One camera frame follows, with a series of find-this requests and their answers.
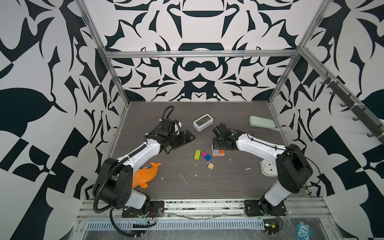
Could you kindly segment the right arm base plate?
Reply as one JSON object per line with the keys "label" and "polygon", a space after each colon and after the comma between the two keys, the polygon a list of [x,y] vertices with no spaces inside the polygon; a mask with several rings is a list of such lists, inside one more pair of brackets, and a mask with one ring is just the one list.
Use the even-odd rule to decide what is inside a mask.
{"label": "right arm base plate", "polygon": [[245,200],[245,214],[249,217],[257,216],[285,216],[286,206],[284,201],[273,206],[267,200]]}

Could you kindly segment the lime green block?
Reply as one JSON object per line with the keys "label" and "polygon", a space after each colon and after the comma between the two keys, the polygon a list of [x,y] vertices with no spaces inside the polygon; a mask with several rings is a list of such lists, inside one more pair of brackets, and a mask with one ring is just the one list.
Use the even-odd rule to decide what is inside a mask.
{"label": "lime green block", "polygon": [[199,161],[200,160],[200,156],[201,156],[201,151],[200,150],[196,150],[195,154],[194,154],[194,160]]}

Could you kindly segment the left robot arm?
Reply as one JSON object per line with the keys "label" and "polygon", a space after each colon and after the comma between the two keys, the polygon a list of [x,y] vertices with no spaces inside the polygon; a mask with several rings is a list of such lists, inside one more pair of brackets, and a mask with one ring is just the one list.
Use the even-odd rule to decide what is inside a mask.
{"label": "left robot arm", "polygon": [[116,160],[105,160],[93,188],[93,211],[100,214],[112,208],[133,208],[146,213],[150,197],[132,189],[134,174],[160,152],[168,154],[195,139],[188,130],[169,133],[159,130],[146,136],[144,143],[130,153]]}

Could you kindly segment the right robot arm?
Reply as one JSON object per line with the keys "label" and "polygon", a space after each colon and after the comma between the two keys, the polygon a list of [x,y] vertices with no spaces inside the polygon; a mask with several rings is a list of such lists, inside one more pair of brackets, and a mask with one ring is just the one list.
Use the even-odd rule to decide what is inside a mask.
{"label": "right robot arm", "polygon": [[260,199],[260,205],[264,208],[276,207],[291,194],[299,193],[314,172],[308,158],[294,144],[272,144],[254,138],[247,132],[227,128],[225,123],[216,126],[213,133],[222,149],[250,153],[276,168],[277,181]]}

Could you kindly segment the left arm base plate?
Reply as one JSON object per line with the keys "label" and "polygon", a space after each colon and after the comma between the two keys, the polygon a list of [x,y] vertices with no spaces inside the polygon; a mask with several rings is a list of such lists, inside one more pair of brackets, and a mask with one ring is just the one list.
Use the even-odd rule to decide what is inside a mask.
{"label": "left arm base plate", "polygon": [[123,210],[123,218],[136,218],[145,216],[147,218],[155,217],[157,214],[164,212],[165,202],[164,201],[152,201],[148,200],[144,203],[141,209],[126,208]]}

